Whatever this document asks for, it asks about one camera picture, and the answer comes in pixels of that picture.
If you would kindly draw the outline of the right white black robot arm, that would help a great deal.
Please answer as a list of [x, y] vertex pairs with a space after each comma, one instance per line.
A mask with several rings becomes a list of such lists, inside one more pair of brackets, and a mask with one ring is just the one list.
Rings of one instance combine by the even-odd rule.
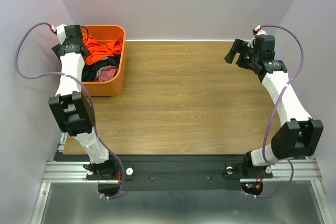
[[280, 129], [269, 144], [246, 153], [242, 172], [251, 175], [261, 168], [289, 158], [312, 156], [323, 132], [321, 120], [315, 120], [299, 101], [283, 61], [275, 60], [275, 37], [257, 33], [251, 41], [235, 39], [227, 63], [238, 55], [237, 65], [251, 70], [274, 102], [273, 113], [280, 119]]

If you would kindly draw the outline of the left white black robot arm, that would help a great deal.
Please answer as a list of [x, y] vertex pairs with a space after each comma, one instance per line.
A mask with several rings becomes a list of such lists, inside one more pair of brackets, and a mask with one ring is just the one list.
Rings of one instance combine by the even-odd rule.
[[117, 169], [114, 158], [99, 140], [95, 131], [96, 118], [92, 105], [82, 88], [82, 70], [90, 55], [83, 41], [80, 25], [59, 25], [53, 32], [59, 44], [52, 48], [61, 62], [61, 77], [54, 97], [49, 98], [51, 112], [64, 133], [76, 139], [90, 158], [84, 165], [95, 179], [114, 179]]

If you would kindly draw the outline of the orange t shirt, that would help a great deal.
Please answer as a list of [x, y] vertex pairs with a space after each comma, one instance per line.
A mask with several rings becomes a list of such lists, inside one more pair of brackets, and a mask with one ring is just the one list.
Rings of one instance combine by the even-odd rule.
[[115, 57], [122, 52], [123, 43], [120, 40], [100, 44], [92, 36], [84, 36], [83, 42], [90, 51], [90, 55], [85, 59], [86, 65], [92, 65], [108, 57]]

